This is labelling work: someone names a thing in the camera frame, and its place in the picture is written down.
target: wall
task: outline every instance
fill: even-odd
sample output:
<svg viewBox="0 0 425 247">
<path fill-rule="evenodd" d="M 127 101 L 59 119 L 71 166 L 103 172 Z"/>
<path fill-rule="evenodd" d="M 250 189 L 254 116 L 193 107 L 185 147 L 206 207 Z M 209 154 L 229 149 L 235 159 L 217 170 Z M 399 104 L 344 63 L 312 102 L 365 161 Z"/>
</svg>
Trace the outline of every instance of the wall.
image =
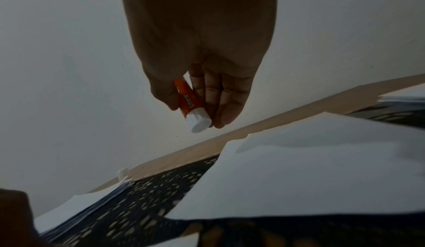
<svg viewBox="0 0 425 247">
<path fill-rule="evenodd" d="M 360 84 L 425 73 L 425 0 L 279 0 L 246 108 L 190 134 L 154 100 L 120 0 L 0 0 L 0 185 L 35 215 L 134 167 Z"/>
</svg>

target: hand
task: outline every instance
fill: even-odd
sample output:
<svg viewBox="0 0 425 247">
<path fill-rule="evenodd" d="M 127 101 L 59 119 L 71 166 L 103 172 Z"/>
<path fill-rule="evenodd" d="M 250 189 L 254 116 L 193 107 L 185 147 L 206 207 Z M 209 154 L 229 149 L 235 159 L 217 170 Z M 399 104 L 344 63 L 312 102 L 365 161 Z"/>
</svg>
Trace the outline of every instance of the hand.
<svg viewBox="0 0 425 247">
<path fill-rule="evenodd" d="M 241 113 L 274 30 L 277 0 L 123 0 L 154 97 L 179 106 L 189 72 L 216 128 Z"/>
<path fill-rule="evenodd" d="M 44 247 L 24 192 L 0 189 L 0 246 Z"/>
</svg>

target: orange label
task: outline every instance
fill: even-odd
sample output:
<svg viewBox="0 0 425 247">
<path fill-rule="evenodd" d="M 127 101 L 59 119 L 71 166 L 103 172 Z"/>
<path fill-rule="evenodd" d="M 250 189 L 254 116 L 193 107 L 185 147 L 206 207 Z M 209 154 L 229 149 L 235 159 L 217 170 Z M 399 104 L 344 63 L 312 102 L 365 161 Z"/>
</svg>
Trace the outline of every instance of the orange label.
<svg viewBox="0 0 425 247">
<path fill-rule="evenodd" d="M 202 104 L 196 98 L 195 92 L 191 89 L 184 78 L 174 81 L 180 96 L 180 110 L 186 118 L 187 114 L 197 108 L 202 108 Z"/>
</svg>

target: orange tube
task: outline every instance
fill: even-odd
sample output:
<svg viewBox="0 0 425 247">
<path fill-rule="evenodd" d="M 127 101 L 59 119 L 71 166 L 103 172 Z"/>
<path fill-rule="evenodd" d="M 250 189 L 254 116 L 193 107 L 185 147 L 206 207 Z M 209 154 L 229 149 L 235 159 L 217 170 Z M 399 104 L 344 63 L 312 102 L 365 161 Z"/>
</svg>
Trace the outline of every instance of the orange tube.
<svg viewBox="0 0 425 247">
<path fill-rule="evenodd" d="M 174 81 L 180 96 L 180 110 L 190 131 L 198 133 L 206 130 L 212 123 L 195 92 L 184 78 Z"/>
</svg>

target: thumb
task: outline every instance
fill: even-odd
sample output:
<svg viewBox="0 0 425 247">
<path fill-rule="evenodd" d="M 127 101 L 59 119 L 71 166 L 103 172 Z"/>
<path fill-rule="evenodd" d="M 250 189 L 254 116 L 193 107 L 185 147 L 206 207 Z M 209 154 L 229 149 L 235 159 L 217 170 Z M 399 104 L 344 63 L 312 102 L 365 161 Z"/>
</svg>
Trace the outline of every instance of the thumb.
<svg viewBox="0 0 425 247">
<path fill-rule="evenodd" d="M 152 95 L 165 103 L 172 111 L 177 110 L 180 105 L 180 100 L 174 81 L 161 81 L 153 77 L 147 71 L 145 71 L 145 74 L 151 85 Z"/>
</svg>

